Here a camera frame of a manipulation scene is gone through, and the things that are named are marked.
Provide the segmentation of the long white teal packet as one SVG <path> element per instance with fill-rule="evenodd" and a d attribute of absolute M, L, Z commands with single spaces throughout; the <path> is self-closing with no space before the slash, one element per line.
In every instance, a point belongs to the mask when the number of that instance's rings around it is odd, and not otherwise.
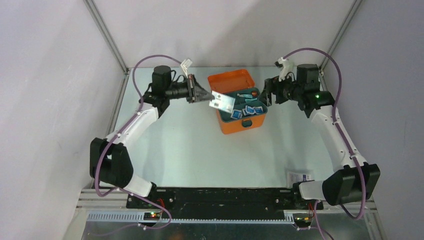
<path fill-rule="evenodd" d="M 209 106 L 226 113 L 232 113 L 236 99 L 232 96 L 225 95 L 216 91 L 211 92 L 214 99 L 209 101 Z"/>

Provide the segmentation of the teal small packet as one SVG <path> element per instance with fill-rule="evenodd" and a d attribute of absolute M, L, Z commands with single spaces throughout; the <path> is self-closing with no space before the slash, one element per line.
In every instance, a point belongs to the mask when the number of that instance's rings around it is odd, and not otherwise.
<path fill-rule="evenodd" d="M 253 98 L 253 95 L 251 95 L 251 94 L 240 94 L 240 93 L 238 93 L 237 96 L 240 97 L 240 98 L 247 98 L 247 99 Z"/>

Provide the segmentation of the teal wrapper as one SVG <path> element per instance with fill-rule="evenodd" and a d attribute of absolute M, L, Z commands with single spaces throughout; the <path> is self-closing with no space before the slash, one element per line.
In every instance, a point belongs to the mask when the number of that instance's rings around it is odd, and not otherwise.
<path fill-rule="evenodd" d="M 257 102 L 258 98 L 245 98 L 244 102 L 245 103 L 252 103 L 252 102 Z"/>

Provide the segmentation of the small blue white sachet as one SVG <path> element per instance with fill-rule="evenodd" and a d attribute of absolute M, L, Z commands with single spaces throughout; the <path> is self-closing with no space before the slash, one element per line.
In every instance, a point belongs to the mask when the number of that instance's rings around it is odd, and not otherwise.
<path fill-rule="evenodd" d="M 246 105 L 243 109 L 242 112 L 245 116 L 251 116 L 251 115 L 255 115 L 255 110 L 254 107 Z"/>

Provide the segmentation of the teal divided tray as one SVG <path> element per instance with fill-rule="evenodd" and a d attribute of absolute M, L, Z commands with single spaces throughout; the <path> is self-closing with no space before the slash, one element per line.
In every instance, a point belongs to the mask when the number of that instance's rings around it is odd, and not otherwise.
<path fill-rule="evenodd" d="M 239 118 L 236 118 L 233 112 L 228 113 L 221 110 L 217 110 L 217 118 L 224 123 L 231 123 L 249 117 L 265 116 L 268 113 L 268 107 L 259 100 L 259 93 L 260 91 L 256 87 L 225 93 L 225 95 L 235 98 L 233 110 L 236 110 Z"/>

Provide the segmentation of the orange medicine box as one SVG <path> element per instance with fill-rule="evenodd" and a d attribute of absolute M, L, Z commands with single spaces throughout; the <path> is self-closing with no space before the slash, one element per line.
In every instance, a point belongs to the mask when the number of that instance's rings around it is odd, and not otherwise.
<path fill-rule="evenodd" d="M 218 93 L 229 93 L 248 88 L 257 88 L 251 75 L 246 69 L 238 69 L 211 75 L 208 77 L 208 82 L 211 90 Z M 254 129 L 262 126 L 266 115 L 248 117 L 235 122 L 224 123 L 218 119 L 220 129 L 223 134 L 229 135 L 249 129 Z"/>

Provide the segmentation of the blue white alcohol pad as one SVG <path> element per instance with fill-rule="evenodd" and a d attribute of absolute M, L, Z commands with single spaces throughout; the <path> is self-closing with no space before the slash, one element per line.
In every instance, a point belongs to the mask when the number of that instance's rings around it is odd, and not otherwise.
<path fill-rule="evenodd" d="M 243 117 L 243 112 L 238 109 L 234 109 L 230 115 L 232 119 L 239 120 Z"/>

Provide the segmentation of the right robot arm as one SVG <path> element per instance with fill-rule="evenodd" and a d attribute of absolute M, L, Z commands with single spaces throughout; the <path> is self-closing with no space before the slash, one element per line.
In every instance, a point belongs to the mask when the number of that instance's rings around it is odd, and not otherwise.
<path fill-rule="evenodd" d="M 287 101 L 299 109 L 317 128 L 329 153 L 333 174 L 322 181 L 307 180 L 293 184 L 291 204 L 304 209 L 311 200 L 326 201 L 331 206 L 367 201 L 381 175 L 376 164 L 369 164 L 346 132 L 336 101 L 329 91 L 321 89 L 320 69 L 315 64 L 300 64 L 296 76 L 290 73 L 267 78 L 259 99 L 271 106 Z"/>

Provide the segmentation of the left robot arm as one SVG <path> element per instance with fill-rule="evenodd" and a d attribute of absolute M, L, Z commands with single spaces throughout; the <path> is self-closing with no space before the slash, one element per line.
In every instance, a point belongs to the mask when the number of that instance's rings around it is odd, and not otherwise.
<path fill-rule="evenodd" d="M 138 195 L 145 208 L 153 208 L 158 194 L 156 185 L 135 173 L 130 150 L 135 141 L 156 122 L 169 107 L 171 100 L 186 99 L 188 103 L 211 101 L 215 96 L 197 82 L 193 74 L 181 82 L 173 80 L 174 70 L 159 65 L 153 69 L 151 82 L 139 98 L 138 107 L 131 117 L 117 130 L 104 138 L 94 138 L 90 143 L 89 174 L 94 178 L 95 188 L 107 183 L 116 189 Z"/>

